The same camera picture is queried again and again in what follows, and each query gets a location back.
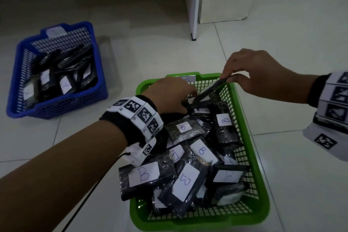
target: cord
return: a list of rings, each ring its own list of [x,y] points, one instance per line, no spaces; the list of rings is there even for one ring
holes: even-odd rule
[[[96,187],[98,186],[98,184],[102,181],[102,179],[104,178],[104,176],[109,172],[109,170],[111,169],[112,166],[114,166],[114,164],[124,155],[130,155],[130,152],[126,152],[121,154],[113,164],[111,164],[110,168],[107,169],[107,171],[103,174],[103,176],[97,181],[97,183],[93,186],[93,188],[89,191],[88,195],[86,196],[86,198],[83,200],[82,204],[79,206],[79,208],[76,210],[76,212],[73,214],[73,216],[70,218],[69,222],[65,225],[65,227],[63,228],[62,232],[65,232],[67,230],[67,228],[70,226],[71,222],[74,220],[74,218],[77,216],[77,214],[80,212],[81,208],[84,206],[85,202],[88,200],[88,198],[90,197],[90,195],[93,193],[93,191],[96,189]]]

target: tile floor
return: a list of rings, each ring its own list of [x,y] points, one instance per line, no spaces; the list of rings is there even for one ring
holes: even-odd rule
[[[116,99],[133,95],[141,81],[169,73],[220,72],[225,56],[243,47],[268,50],[300,73],[346,68],[347,4],[255,0],[246,20],[199,25],[192,42],[182,0],[0,0],[0,176],[97,120]],[[109,98],[50,121],[8,118],[16,44],[42,27],[83,20],[94,25]],[[345,231],[348,164],[302,137],[314,109],[253,97],[241,88],[238,94],[271,211],[257,226],[230,231]],[[138,231],[128,202],[120,200],[121,163],[105,176],[68,231]]]

